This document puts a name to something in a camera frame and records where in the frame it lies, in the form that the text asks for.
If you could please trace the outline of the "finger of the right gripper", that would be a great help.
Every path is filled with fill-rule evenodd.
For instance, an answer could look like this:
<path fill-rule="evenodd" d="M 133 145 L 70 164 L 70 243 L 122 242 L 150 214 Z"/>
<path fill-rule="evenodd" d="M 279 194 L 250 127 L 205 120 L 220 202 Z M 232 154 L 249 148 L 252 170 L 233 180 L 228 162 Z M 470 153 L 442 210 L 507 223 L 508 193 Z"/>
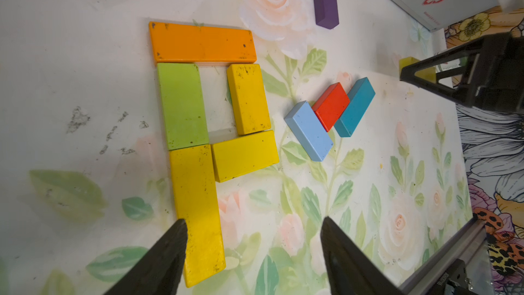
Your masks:
<path fill-rule="evenodd" d="M 457 46 L 412 66 L 413 68 L 434 66 L 437 71 L 436 83 L 418 78 L 404 82 L 465 107 L 484 107 L 487 74 L 482 69 L 485 67 L 486 56 L 487 48 L 483 42 L 470 42 Z"/>

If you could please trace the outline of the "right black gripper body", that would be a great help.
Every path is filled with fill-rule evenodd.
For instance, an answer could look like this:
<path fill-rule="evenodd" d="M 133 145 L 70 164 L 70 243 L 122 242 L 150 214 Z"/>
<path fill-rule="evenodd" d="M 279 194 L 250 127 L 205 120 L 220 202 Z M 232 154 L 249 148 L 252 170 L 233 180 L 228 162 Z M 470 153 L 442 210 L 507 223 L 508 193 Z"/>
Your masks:
<path fill-rule="evenodd" d="M 464 106 L 499 113 L 523 112 L 523 38 L 483 36 L 465 45 L 468 54 Z"/>

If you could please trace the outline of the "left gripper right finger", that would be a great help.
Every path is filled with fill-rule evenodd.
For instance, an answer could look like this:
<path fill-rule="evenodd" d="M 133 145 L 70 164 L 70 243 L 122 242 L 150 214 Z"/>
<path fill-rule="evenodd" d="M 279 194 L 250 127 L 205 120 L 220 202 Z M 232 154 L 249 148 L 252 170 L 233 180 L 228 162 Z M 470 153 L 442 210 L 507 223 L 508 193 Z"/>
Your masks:
<path fill-rule="evenodd" d="M 401 294 L 385 275 L 330 218 L 320 239 L 332 294 Z"/>

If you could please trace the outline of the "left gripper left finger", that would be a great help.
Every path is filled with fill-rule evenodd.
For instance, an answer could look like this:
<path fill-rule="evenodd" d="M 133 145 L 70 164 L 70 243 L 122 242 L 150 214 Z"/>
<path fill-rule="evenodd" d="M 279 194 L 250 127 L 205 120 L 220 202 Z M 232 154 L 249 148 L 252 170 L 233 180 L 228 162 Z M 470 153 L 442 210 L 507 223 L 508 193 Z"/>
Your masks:
<path fill-rule="evenodd" d="M 176 294 L 181 281 L 188 228 L 178 219 L 107 294 Z"/>

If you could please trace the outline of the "teal block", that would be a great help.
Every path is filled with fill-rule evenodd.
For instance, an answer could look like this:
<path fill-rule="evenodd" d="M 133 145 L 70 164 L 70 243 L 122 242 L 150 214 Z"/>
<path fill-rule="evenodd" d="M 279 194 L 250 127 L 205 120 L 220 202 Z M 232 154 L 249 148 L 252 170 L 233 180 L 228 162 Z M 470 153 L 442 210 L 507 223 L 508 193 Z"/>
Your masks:
<path fill-rule="evenodd" d="M 375 90 L 369 79 L 365 77 L 354 83 L 347 96 L 350 103 L 334 125 L 338 136 L 341 138 L 350 137 L 354 134 L 375 97 Z"/>

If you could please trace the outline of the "long yellow block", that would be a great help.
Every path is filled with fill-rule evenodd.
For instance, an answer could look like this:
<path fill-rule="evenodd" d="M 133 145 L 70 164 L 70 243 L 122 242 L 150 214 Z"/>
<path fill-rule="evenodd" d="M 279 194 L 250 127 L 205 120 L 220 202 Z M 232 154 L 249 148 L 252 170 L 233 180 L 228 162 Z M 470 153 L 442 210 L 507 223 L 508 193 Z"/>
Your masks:
<path fill-rule="evenodd" d="M 184 279 L 191 288 L 226 267 L 212 150 L 209 145 L 173 150 L 169 160 L 177 218 L 188 229 Z"/>

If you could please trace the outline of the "red block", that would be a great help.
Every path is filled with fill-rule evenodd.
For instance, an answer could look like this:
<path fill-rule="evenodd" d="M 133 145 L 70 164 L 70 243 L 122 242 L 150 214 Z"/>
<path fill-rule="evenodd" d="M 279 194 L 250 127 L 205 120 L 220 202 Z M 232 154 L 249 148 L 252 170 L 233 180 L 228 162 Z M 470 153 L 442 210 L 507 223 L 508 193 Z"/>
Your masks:
<path fill-rule="evenodd" d="M 321 125 L 329 132 L 349 106 L 348 98 L 340 83 L 330 85 L 312 106 Z"/>

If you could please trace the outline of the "purple block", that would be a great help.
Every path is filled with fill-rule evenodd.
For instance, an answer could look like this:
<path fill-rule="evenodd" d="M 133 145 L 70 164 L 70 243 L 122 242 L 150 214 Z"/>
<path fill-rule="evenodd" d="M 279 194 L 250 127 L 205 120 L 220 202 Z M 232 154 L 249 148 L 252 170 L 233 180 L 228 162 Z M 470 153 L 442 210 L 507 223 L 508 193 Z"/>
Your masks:
<path fill-rule="evenodd" d="M 315 8 L 315 21 L 320 27 L 328 30 L 334 29 L 339 24 L 337 0 L 313 0 Z"/>

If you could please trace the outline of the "yellow block crosswise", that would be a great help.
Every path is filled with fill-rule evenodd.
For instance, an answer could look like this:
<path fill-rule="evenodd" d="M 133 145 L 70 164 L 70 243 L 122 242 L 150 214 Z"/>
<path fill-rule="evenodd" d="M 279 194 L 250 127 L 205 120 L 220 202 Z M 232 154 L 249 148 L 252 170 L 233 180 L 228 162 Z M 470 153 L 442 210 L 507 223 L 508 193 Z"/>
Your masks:
<path fill-rule="evenodd" d="M 273 130 L 211 145 L 217 182 L 225 182 L 280 162 Z"/>

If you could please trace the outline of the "green block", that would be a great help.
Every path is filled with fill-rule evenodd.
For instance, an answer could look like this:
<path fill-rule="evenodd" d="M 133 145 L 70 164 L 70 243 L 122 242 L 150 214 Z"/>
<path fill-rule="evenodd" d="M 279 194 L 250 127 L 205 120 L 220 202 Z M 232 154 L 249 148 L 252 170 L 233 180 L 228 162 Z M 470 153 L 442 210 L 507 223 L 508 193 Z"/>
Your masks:
<path fill-rule="evenodd" d="M 199 68 L 195 64 L 157 64 L 169 150 L 209 143 Z"/>

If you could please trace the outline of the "short yellow block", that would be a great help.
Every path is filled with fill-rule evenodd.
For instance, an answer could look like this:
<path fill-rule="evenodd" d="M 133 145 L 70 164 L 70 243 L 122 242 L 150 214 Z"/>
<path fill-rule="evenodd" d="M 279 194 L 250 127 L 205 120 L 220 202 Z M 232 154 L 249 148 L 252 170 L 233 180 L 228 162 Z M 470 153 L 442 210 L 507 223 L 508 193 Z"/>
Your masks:
<path fill-rule="evenodd" d="M 232 64 L 227 80 L 238 135 L 271 128 L 263 77 L 258 64 Z"/>

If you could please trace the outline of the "orange long block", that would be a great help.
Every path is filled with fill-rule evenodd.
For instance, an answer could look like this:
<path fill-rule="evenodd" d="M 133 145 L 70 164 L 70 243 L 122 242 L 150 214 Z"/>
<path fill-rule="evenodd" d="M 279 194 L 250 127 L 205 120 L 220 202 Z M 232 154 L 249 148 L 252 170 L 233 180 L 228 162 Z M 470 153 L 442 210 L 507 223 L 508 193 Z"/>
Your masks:
<path fill-rule="evenodd" d="M 149 31 L 156 63 L 252 64 L 257 61 L 249 30 L 152 21 Z"/>

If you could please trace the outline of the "yellow-green block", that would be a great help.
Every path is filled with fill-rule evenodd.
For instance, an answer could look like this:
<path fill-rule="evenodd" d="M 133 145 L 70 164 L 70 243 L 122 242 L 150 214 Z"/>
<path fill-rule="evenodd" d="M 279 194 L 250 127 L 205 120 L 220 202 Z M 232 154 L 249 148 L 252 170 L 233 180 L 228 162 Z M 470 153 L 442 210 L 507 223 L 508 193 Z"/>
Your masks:
<path fill-rule="evenodd" d="M 428 81 L 430 83 L 437 82 L 437 71 L 434 66 L 427 68 L 413 68 L 414 64 L 417 64 L 420 60 L 415 57 L 404 57 L 398 62 L 400 79 L 408 82 L 408 80 L 414 80 L 415 78 Z"/>

